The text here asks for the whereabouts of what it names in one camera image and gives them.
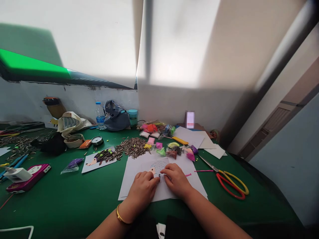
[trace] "scissors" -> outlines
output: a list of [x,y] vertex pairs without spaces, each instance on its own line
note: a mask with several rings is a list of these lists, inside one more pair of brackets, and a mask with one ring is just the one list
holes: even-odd
[[[205,160],[203,157],[201,157],[200,155],[198,155],[209,167],[211,167],[213,170],[213,172],[216,173],[216,176],[218,178],[218,181],[220,182],[220,184],[222,185],[222,187],[233,197],[239,199],[239,200],[244,200],[245,199],[245,195],[249,194],[249,190],[246,187],[246,185],[239,179],[237,178],[235,175],[228,173],[226,171],[221,171],[219,169],[217,169],[215,166],[211,165],[207,160]],[[222,175],[224,175],[229,181],[227,181],[223,176],[221,176],[219,173],[221,173]],[[233,177],[234,179],[236,179],[238,182],[241,183],[241,185],[244,187],[245,191],[243,191],[240,187],[238,187],[231,179],[230,177],[228,177],[228,175]],[[226,188],[226,186],[224,185],[223,181],[225,181],[226,183],[228,183],[231,187],[233,187],[237,192],[240,193],[241,196],[237,196],[235,194],[233,194],[231,191],[228,190],[228,188]]]

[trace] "window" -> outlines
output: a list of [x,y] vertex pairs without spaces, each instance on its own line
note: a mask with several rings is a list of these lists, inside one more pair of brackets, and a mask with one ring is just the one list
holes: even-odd
[[107,80],[0,49],[0,73],[7,81],[128,88]]

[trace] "yellow scissor handle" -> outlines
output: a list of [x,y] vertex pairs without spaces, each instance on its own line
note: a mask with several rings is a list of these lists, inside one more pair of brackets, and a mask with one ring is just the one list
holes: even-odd
[[[219,172],[220,172],[221,174],[223,174],[223,175],[224,175],[235,187],[237,187],[243,194],[245,194],[245,195],[248,195],[248,194],[249,194],[249,190],[248,190],[248,188],[246,187],[246,185],[245,185],[239,178],[237,178],[235,175],[233,175],[233,174],[231,174],[231,173],[228,173],[228,172],[226,172],[226,171],[221,171],[221,170],[219,170]],[[229,176],[233,177],[234,179],[236,179],[238,182],[240,182],[240,184],[245,188],[245,191],[243,191],[240,187],[238,187],[238,186],[230,179],[230,177],[227,176],[227,174],[228,174]]]

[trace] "gray bag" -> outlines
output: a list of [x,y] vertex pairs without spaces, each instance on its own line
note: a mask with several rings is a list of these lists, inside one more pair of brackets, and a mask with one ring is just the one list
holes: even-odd
[[110,131],[119,131],[130,125],[129,114],[120,108],[113,100],[105,104],[105,112],[110,115],[105,118],[104,124]]

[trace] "plastic bottle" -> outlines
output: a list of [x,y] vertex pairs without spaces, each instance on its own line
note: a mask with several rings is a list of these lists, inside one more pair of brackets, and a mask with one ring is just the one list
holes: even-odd
[[98,124],[98,129],[100,130],[106,129],[106,126],[104,124],[105,114],[103,112],[101,102],[95,103],[95,115],[96,115],[96,122]]

